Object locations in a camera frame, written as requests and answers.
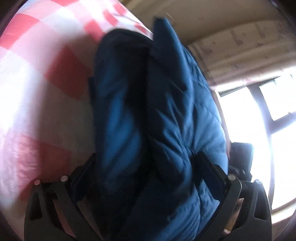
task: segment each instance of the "pink checkered blanket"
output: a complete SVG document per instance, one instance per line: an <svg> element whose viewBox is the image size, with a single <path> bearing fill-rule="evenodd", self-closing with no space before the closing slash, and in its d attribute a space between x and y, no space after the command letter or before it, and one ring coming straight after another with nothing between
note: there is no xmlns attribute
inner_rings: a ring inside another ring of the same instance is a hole
<svg viewBox="0 0 296 241"><path fill-rule="evenodd" d="M22 239L32 182L94 152L87 80L114 28L152 37L116 0L29 0L0 37L0 209Z"/></svg>

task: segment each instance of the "window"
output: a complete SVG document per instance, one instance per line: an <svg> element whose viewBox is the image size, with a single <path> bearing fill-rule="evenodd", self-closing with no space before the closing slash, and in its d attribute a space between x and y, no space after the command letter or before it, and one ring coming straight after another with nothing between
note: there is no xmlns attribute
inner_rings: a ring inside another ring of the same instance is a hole
<svg viewBox="0 0 296 241"><path fill-rule="evenodd" d="M253 180L272 210L296 200L296 79L292 75L220 93L232 142L251 143Z"/></svg>

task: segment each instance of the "metal rivet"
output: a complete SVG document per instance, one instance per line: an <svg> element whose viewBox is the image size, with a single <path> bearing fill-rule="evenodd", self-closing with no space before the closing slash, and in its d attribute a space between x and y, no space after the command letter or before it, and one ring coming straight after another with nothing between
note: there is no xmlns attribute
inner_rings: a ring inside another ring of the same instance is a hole
<svg viewBox="0 0 296 241"><path fill-rule="evenodd" d="M34 185L35 185L35 186L38 186L40 183L41 183L41 181L40 181L39 179L37 179L37 180L34 182Z"/></svg>
<svg viewBox="0 0 296 241"><path fill-rule="evenodd" d="M229 174L228 175L228 179L231 180L231 181L235 181L236 176L235 175L232 175L232 174Z"/></svg>
<svg viewBox="0 0 296 241"><path fill-rule="evenodd" d="M62 181L62 182L66 182L66 181L68 181L68 176L67 176L67 175L62 176L62 177L61 177L61 181Z"/></svg>

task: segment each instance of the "blue jacket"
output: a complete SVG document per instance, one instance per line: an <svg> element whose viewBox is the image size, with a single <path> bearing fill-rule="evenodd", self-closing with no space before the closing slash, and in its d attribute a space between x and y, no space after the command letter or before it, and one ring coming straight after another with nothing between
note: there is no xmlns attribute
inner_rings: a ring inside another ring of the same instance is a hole
<svg viewBox="0 0 296 241"><path fill-rule="evenodd" d="M193 240L219 204L193 158L203 151L228 169L219 112L196 61L166 19L153 33L153 41L108 33L89 82L98 219L110 240Z"/></svg>

